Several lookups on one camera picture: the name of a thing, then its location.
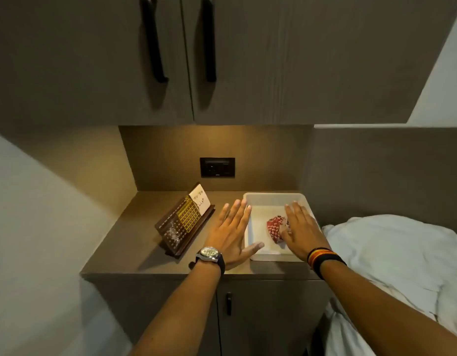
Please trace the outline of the person's right hand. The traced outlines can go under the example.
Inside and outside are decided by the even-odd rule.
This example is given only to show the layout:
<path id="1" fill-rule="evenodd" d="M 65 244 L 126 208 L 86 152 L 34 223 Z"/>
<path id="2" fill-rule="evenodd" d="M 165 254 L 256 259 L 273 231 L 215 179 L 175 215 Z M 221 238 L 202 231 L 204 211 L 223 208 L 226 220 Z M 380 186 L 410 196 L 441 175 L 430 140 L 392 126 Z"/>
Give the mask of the person's right hand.
<path id="1" fill-rule="evenodd" d="M 308 210 L 297 202 L 285 205 L 285 213 L 291 227 L 291 244 L 288 248 L 300 260 L 307 262 L 310 251 L 318 247 L 331 249 L 325 235 Z"/>

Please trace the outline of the person's left hand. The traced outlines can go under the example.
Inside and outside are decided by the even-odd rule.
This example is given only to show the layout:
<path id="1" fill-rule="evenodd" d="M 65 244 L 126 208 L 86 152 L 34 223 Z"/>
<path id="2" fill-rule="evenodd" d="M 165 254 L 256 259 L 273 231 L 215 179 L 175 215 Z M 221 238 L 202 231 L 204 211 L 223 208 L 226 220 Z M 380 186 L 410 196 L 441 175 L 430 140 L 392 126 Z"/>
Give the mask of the person's left hand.
<path id="1" fill-rule="evenodd" d="M 231 230 L 231 208 L 225 204 L 219 218 L 209 233 L 204 247 L 215 247 L 225 260 L 225 271 L 233 269 L 247 261 L 244 256 L 244 233 L 248 226 L 251 207 L 244 200 L 244 226 L 237 230 Z"/>

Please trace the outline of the person's left forearm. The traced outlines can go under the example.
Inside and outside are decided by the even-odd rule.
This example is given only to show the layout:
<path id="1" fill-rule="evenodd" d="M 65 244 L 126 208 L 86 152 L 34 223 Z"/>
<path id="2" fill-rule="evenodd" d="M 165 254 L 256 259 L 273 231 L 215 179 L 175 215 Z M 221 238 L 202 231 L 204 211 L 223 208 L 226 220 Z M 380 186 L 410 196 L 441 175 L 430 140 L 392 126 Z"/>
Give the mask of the person's left forearm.
<path id="1" fill-rule="evenodd" d="M 197 262 L 128 356 L 196 356 L 220 277 L 216 263 Z"/>

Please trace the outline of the person's right forearm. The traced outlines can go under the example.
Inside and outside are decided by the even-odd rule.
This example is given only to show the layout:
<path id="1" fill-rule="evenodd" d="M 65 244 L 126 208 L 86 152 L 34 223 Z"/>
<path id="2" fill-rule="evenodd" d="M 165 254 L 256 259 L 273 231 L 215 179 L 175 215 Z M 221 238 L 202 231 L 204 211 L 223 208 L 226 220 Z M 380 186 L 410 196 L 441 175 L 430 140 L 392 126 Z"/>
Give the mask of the person's right forearm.
<path id="1" fill-rule="evenodd" d="M 324 261 L 320 272 L 377 356 L 457 356 L 456 335 L 344 263 Z"/>

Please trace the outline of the red and white patterned cloth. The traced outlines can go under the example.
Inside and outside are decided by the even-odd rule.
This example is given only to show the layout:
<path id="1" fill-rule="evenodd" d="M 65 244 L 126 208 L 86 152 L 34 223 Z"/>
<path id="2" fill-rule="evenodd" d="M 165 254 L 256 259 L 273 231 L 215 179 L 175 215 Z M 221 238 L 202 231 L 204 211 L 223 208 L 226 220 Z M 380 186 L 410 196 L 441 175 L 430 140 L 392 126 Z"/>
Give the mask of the red and white patterned cloth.
<path id="1" fill-rule="evenodd" d="M 289 220 L 286 217 L 280 215 L 275 216 L 272 219 L 268 220 L 266 225 L 268 234 L 276 244 L 281 244 L 284 242 L 284 230 L 286 230 L 289 235 L 292 234 Z"/>

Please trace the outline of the white plastic tray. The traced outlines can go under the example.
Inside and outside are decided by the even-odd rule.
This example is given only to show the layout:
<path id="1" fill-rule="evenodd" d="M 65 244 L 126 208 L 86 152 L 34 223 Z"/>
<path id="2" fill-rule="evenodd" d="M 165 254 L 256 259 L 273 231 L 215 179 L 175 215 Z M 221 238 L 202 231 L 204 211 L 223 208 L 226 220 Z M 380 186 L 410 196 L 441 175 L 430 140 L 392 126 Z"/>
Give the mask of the white plastic tray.
<path id="1" fill-rule="evenodd" d="M 248 192 L 243 198 L 252 209 L 244 233 L 245 245 L 264 243 L 264 247 L 250 259 L 257 262 L 301 262 L 285 243 L 277 244 L 273 241 L 267 229 L 267 221 L 275 216 L 286 217 L 284 206 L 294 201 L 305 207 L 310 216 L 315 218 L 306 197 L 293 192 Z"/>

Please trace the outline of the striped woven wristband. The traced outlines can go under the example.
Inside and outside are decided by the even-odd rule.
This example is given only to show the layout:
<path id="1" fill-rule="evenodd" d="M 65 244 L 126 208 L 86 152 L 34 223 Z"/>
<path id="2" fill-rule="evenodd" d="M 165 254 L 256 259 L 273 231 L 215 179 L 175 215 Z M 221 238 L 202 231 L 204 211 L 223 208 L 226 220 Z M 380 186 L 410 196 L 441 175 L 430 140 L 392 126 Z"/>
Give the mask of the striped woven wristband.
<path id="1" fill-rule="evenodd" d="M 322 262 L 327 260 L 341 260 L 338 254 L 326 247 L 318 247 L 310 251 L 307 257 L 308 265 L 311 269 L 315 269 Z"/>

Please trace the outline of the white handwritten note card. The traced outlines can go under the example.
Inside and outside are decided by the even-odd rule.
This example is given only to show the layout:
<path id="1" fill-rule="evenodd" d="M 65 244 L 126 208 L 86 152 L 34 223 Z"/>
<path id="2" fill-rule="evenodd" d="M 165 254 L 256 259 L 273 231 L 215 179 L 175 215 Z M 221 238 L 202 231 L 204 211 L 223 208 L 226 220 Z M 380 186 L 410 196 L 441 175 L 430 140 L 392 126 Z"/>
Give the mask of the white handwritten note card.
<path id="1" fill-rule="evenodd" d="M 203 216 L 211 207 L 211 202 L 209 201 L 208 196 L 201 183 L 197 183 L 196 186 L 189 192 L 189 197 L 195 204 L 201 216 Z"/>

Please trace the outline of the yellow calendar grid card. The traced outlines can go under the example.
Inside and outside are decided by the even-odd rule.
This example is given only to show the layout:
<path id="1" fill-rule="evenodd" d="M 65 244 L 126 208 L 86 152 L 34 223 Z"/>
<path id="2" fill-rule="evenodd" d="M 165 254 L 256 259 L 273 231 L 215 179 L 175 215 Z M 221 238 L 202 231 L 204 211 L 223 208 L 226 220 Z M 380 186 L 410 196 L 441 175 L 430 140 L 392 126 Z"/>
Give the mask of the yellow calendar grid card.
<path id="1" fill-rule="evenodd" d="M 176 207 L 176 215 L 185 233 L 190 233 L 201 219 L 201 214 L 189 195 L 186 195 Z"/>

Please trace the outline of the brown wooden desk calendar stand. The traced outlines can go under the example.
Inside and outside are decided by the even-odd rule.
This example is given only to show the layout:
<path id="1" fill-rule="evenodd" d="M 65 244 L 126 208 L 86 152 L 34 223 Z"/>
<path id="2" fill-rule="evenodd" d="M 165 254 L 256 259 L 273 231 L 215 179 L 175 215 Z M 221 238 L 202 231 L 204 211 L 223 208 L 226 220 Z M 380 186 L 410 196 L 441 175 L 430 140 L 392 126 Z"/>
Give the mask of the brown wooden desk calendar stand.
<path id="1" fill-rule="evenodd" d="M 176 259 L 183 256 L 215 211 L 215 205 L 211 203 L 210 208 L 201 216 L 201 219 L 199 219 L 192 231 L 190 233 L 185 233 L 176 215 L 176 207 L 184 197 L 178 200 L 175 206 L 173 206 L 154 226 L 161 236 L 166 255 Z"/>

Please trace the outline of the grey bedside cabinet door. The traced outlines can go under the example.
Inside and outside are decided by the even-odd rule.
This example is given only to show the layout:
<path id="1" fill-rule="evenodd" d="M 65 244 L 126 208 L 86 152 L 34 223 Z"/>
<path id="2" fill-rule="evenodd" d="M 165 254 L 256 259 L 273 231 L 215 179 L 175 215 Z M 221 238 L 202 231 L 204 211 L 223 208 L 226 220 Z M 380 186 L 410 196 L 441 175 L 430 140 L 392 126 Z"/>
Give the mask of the grey bedside cabinet door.
<path id="1" fill-rule="evenodd" d="M 84 280 L 97 288 L 133 345 L 184 278 L 184 275 L 83 275 Z"/>
<path id="2" fill-rule="evenodd" d="M 222 356 L 306 356 L 331 297 L 324 281 L 223 281 L 217 290 Z"/>

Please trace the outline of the white bed duvet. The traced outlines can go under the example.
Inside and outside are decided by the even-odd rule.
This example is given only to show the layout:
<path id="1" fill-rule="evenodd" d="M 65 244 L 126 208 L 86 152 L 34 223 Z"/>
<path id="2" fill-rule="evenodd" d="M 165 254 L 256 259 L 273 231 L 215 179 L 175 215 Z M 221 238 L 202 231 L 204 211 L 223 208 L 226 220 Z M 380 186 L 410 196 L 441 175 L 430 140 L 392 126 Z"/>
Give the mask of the white bed duvet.
<path id="1" fill-rule="evenodd" d="M 457 233 L 397 215 L 353 217 L 323 228 L 348 268 L 457 336 Z M 377 356 L 334 296 L 325 356 Z"/>

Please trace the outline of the black wall socket panel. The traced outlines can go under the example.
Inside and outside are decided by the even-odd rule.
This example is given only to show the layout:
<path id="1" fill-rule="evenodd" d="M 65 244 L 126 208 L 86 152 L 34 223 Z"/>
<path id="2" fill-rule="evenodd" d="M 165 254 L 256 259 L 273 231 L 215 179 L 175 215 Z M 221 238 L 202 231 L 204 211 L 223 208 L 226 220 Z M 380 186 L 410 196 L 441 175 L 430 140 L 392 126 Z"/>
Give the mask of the black wall socket panel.
<path id="1" fill-rule="evenodd" d="M 236 175 L 234 157 L 201 157 L 199 163 L 202 178 L 234 178 Z"/>

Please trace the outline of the wide grey wall cabinet door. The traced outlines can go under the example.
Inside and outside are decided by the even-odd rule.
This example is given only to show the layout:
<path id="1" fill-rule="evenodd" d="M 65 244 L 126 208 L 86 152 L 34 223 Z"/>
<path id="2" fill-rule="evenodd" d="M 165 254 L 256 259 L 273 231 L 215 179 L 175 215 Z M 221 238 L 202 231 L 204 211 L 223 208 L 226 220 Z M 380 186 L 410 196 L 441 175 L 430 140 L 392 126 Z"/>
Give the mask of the wide grey wall cabinet door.
<path id="1" fill-rule="evenodd" d="M 217 81 L 202 0 L 181 0 L 199 125 L 406 123 L 457 0 L 214 0 Z"/>

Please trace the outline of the narrow grey wall cabinet door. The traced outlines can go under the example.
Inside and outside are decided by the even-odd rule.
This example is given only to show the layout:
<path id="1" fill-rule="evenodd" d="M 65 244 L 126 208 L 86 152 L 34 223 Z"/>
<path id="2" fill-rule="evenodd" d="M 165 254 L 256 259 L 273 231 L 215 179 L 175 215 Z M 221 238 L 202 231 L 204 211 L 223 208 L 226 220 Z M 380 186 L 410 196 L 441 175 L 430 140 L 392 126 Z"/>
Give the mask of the narrow grey wall cabinet door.
<path id="1" fill-rule="evenodd" d="M 180 0 L 158 0 L 165 76 L 140 0 L 0 0 L 0 128 L 194 122 Z"/>

